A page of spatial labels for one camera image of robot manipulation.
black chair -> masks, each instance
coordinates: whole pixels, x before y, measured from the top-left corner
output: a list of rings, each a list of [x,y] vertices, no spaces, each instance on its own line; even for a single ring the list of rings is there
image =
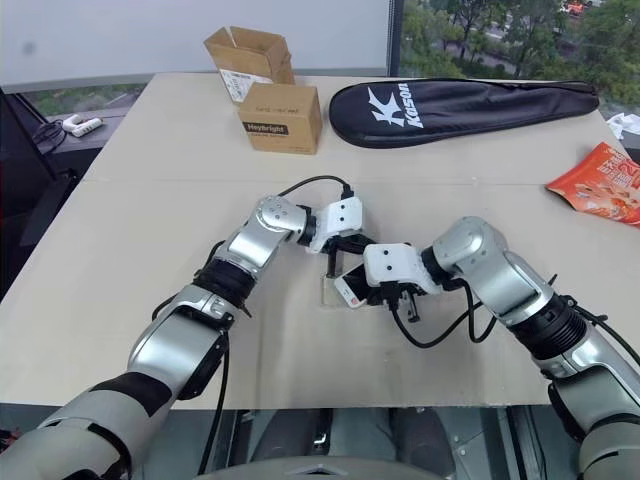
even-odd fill
[[[28,110],[0,90],[0,300],[78,183],[48,165],[32,141],[44,119]]]

white wall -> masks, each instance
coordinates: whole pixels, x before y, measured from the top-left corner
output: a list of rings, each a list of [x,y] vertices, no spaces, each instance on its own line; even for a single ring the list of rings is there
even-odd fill
[[[212,70],[202,41],[228,25],[284,35],[297,69],[384,68],[388,14],[388,0],[2,0],[0,85]]]

black cable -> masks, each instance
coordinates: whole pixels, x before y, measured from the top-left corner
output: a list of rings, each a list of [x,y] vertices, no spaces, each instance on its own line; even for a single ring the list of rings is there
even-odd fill
[[[469,315],[469,340],[471,340],[473,343],[482,343],[484,342],[487,337],[491,334],[491,331],[493,330],[493,327],[496,326],[496,322],[498,321],[498,319],[494,316],[491,317],[491,320],[489,321],[489,325],[487,325],[487,328],[485,329],[484,332],[482,332],[482,334],[480,334],[479,337],[476,337],[476,318],[475,318],[475,308],[474,308],[474,304],[473,304],[473,293],[471,292],[471,287],[469,286],[469,284],[466,281],[462,281],[463,282],[463,288],[464,288],[464,293],[467,297],[467,312]]]
[[[209,265],[209,262],[211,262],[211,260],[213,260],[213,256],[216,254],[216,251],[218,250],[218,248],[220,248],[220,246],[223,243],[224,243],[224,240],[221,240],[211,248],[211,251],[209,252],[209,255],[207,256],[207,261],[204,263],[204,267]],[[169,305],[173,301],[173,299],[176,298],[176,295],[177,294],[171,295],[169,298],[164,300],[162,303],[160,303],[160,305],[158,305],[156,308],[153,309],[153,312],[151,312],[151,321],[153,321],[156,318],[158,318],[158,315],[160,314],[162,309],[164,307],[166,307],[167,305]]]
[[[396,325],[398,326],[402,334],[405,336],[405,338],[409,340],[409,342],[411,342],[414,346],[418,348],[432,348],[438,345],[439,343],[442,343],[442,341],[444,341],[449,335],[451,335],[451,333],[456,328],[458,328],[458,326],[462,322],[464,322],[464,319],[469,316],[469,311],[477,310],[481,306],[482,306],[481,302],[478,302],[472,305],[471,309],[467,310],[462,315],[460,315],[451,325],[449,325],[449,327],[444,332],[442,332],[442,334],[440,334],[438,337],[428,342],[420,342],[415,337],[413,337],[411,333],[409,333],[409,330],[407,330],[407,328],[403,325],[402,320],[400,320],[400,316],[398,315],[397,309],[391,310],[391,315],[393,315],[393,319],[395,320]]]
[[[216,252],[218,251],[218,249],[222,246],[222,244],[224,243],[224,240],[220,240],[218,243],[216,243],[213,247],[211,247],[211,251],[209,252],[209,256],[207,257],[207,261],[204,262],[204,267],[206,267],[207,265],[209,265],[209,263],[211,262],[211,260],[213,260],[213,256],[216,254]]]
[[[52,142],[49,150],[42,153],[42,155],[48,155],[62,145],[62,142],[67,138],[67,132],[62,128],[62,120],[55,120],[40,125],[31,138],[38,147],[42,143]]]
[[[158,305],[156,308],[154,308],[153,312],[151,312],[151,321],[154,321],[156,318],[158,318],[158,315],[160,314],[162,309],[164,307],[166,307],[167,305],[169,305],[173,301],[174,298],[176,298],[176,296],[175,295],[171,295],[169,298],[167,298],[165,301],[163,301],[160,305]]]
[[[338,182],[338,183],[342,184],[342,190],[343,190],[344,193],[351,192],[351,185],[349,185],[347,182],[345,182],[340,177],[336,177],[335,175],[316,175],[315,177],[305,178],[304,180],[296,183],[295,185],[292,185],[291,187],[287,188],[286,190],[283,190],[282,192],[280,192],[278,194],[278,196],[279,197],[284,197],[285,195],[290,194],[294,190],[297,190],[298,188],[302,187],[303,185],[306,185],[306,184],[311,183],[311,182],[317,182],[318,180],[333,180],[335,182]]]
[[[578,311],[580,310],[584,311],[584,308],[581,308],[581,307],[577,307],[577,308],[579,309]],[[589,318],[589,321],[597,325],[598,327],[602,328],[605,332],[611,335],[611,337],[616,342],[618,342],[622,348],[626,350],[626,352],[631,356],[631,358],[633,358],[633,361],[636,362],[636,364],[640,367],[640,355],[638,355],[638,353],[633,349],[633,347],[629,345],[627,341],[624,338],[622,338],[622,336],[618,332],[616,332],[611,325],[607,324],[604,320],[596,317],[593,314],[591,314],[591,318]]]
[[[224,361],[224,367],[222,369],[222,383],[220,384],[220,394],[218,395],[218,404],[216,405],[216,413],[211,422],[211,428],[209,429],[209,436],[207,437],[207,443],[204,446],[202,452],[202,458],[200,459],[200,466],[198,467],[198,475],[202,475],[209,463],[209,457],[211,456],[211,449],[213,448],[213,440],[218,433],[218,427],[220,426],[220,419],[222,418],[222,407],[224,405],[224,397],[227,393],[227,381],[229,379],[229,334],[225,331],[223,333],[226,338],[227,351],[224,352],[222,360]]]

cardboard box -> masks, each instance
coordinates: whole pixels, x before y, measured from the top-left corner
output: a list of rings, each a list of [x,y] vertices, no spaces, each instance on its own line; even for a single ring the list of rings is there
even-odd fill
[[[316,153],[322,131],[316,87],[254,83],[238,115],[256,150]]]
[[[251,85],[293,84],[291,54],[282,35],[231,27],[221,28],[204,41],[235,104],[244,101]]]

window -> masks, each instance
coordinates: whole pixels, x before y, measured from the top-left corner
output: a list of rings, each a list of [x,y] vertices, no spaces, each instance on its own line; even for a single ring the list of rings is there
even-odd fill
[[[144,90],[145,83],[62,88],[25,93],[24,96],[45,117],[130,107]]]
[[[640,1],[405,0],[399,74],[584,80],[640,113]]]

